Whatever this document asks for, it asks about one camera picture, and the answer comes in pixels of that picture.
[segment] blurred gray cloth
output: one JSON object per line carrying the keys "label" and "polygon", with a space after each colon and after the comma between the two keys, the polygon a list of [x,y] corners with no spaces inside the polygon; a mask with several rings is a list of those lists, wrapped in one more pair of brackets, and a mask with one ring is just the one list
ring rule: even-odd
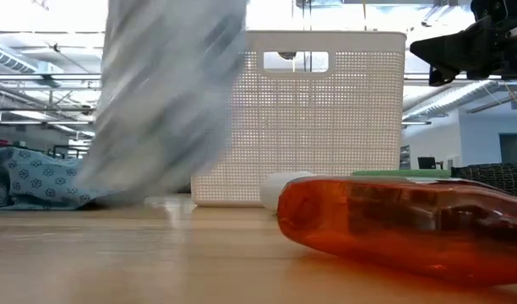
{"label": "blurred gray cloth", "polygon": [[227,148],[246,0],[110,0],[96,137],[79,185],[175,191]]}

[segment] orange bottle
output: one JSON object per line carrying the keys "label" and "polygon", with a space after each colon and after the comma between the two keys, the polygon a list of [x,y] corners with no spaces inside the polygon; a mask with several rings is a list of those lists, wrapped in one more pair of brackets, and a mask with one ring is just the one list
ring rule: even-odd
{"label": "orange bottle", "polygon": [[277,194],[280,229],[302,245],[460,285],[517,283],[517,198],[492,187],[308,176]]}

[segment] wooden table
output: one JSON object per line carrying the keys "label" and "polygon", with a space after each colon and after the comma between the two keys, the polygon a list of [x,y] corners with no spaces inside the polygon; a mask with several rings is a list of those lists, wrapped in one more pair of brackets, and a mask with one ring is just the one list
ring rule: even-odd
{"label": "wooden table", "polygon": [[0,303],[517,303],[294,244],[263,209],[188,198],[84,212],[0,212]]}

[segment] blue patterned cloth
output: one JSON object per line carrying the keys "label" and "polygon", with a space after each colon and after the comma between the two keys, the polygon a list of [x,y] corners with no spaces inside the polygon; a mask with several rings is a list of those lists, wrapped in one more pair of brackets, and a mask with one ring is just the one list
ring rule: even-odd
{"label": "blue patterned cloth", "polygon": [[0,210],[74,210],[109,194],[74,186],[80,163],[25,149],[0,149]]}

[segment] ceiling pipe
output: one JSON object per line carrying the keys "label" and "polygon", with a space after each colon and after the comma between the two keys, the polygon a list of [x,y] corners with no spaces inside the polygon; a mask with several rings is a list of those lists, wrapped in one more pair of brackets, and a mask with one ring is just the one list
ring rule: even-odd
{"label": "ceiling pipe", "polygon": [[[2,87],[0,85],[0,105],[1,107],[17,107],[20,108],[23,111],[35,111],[35,109],[45,109],[47,104],[43,102],[42,100],[37,100],[36,98],[33,98],[29,95],[22,94],[19,92],[16,92],[14,90],[11,90],[9,88]],[[24,109],[24,104],[26,104],[29,108]],[[80,111],[86,111],[89,109],[83,109],[83,108],[77,108],[80,109]],[[70,120],[75,121],[84,121],[86,120],[85,116],[82,115],[71,115],[66,114],[65,112],[60,111],[59,115],[61,117],[65,117]]]}
{"label": "ceiling pipe", "polygon": [[96,111],[95,108],[32,108],[32,109],[24,109],[24,108],[11,108],[11,107],[0,107],[0,111],[43,111],[43,112],[93,112]]}
{"label": "ceiling pipe", "polygon": [[450,88],[403,112],[403,121],[435,117],[497,92],[501,84],[493,80],[476,81],[460,88]]}
{"label": "ceiling pipe", "polygon": [[[15,50],[6,47],[0,43],[0,66],[14,73],[46,73],[54,68],[55,66],[48,62],[41,62],[26,56],[22,56]],[[48,85],[51,87],[58,87],[60,84],[50,79],[39,79],[39,84]]]}
{"label": "ceiling pipe", "polygon": [[48,7],[48,5],[46,5],[46,0],[31,0],[31,2],[33,4],[37,4],[38,6],[40,6],[41,8],[43,8],[44,10],[46,10],[47,12],[50,10],[50,8]]}
{"label": "ceiling pipe", "polygon": [[0,73],[0,81],[100,81],[98,73],[45,73],[45,74],[5,74]]}
{"label": "ceiling pipe", "polygon": [[[40,35],[69,35],[66,30],[0,30],[0,35],[16,35],[16,34],[40,34]],[[74,35],[99,35],[105,34],[105,31],[74,31]]]}
{"label": "ceiling pipe", "polygon": [[417,97],[407,97],[403,99],[403,111],[407,111],[416,105],[420,104],[424,100],[427,100],[445,90],[448,90],[450,86],[443,85],[441,87],[433,87],[432,90],[427,92],[426,94],[418,95]]}
{"label": "ceiling pipe", "polygon": [[[0,105],[4,104],[4,105],[10,105],[10,106],[17,106],[17,103],[18,103],[17,101],[11,100],[10,96],[4,95],[3,98],[1,98],[1,96],[0,96]],[[35,108],[24,108],[24,106],[21,106],[17,111],[10,111],[9,113],[22,117],[22,114],[20,114],[21,111],[35,111],[35,110],[36,110]],[[57,121],[56,117],[51,117],[48,115],[43,115],[43,116],[46,118],[49,118],[49,119],[52,118],[54,121]],[[51,125],[51,126],[55,129],[59,130],[60,132],[63,132],[63,133],[69,134],[69,135],[73,135],[73,136],[81,135],[86,138],[93,138],[95,136],[95,133],[91,132],[88,128],[86,128],[86,129],[83,129],[80,127],[70,128],[69,126],[66,126],[66,125]]]}
{"label": "ceiling pipe", "polygon": [[[65,49],[67,51],[89,51],[94,50],[96,52],[102,51],[103,46],[67,46],[67,45],[57,45],[57,47],[61,50]],[[16,46],[13,47],[13,50],[20,51],[23,54],[42,54],[44,52],[53,52],[53,48],[50,46]]]}
{"label": "ceiling pipe", "polygon": [[424,16],[421,24],[423,27],[432,27],[433,23],[447,14],[450,14],[452,10],[460,6],[458,0],[434,0],[433,7],[431,10]]}
{"label": "ceiling pipe", "polygon": [[478,113],[478,112],[481,112],[481,111],[485,111],[485,110],[494,108],[495,106],[501,106],[501,105],[507,104],[509,102],[512,102],[512,101],[514,101],[514,98],[517,99],[517,94],[515,96],[508,95],[508,96],[504,97],[503,99],[494,100],[494,101],[488,102],[485,105],[477,106],[475,108],[467,110],[466,113],[467,114],[475,114],[475,113]]}
{"label": "ceiling pipe", "polygon": [[[4,85],[5,88],[8,89],[16,89],[16,86]],[[98,84],[91,86],[61,86],[59,88],[51,88],[51,87],[41,87],[41,86],[21,86],[20,92],[37,92],[37,91],[50,91],[50,92],[58,92],[58,91],[98,91],[101,89],[101,86]]]}
{"label": "ceiling pipe", "polygon": [[57,43],[55,45],[52,46],[52,50],[59,56],[61,56],[62,58],[64,58],[65,60],[67,60],[68,62],[74,64],[76,67],[79,67],[80,69],[82,69],[84,72],[86,73],[91,73],[87,68],[85,68],[82,64],[74,61],[72,58],[69,58],[69,56],[65,55],[62,53],[62,49],[57,45]]}

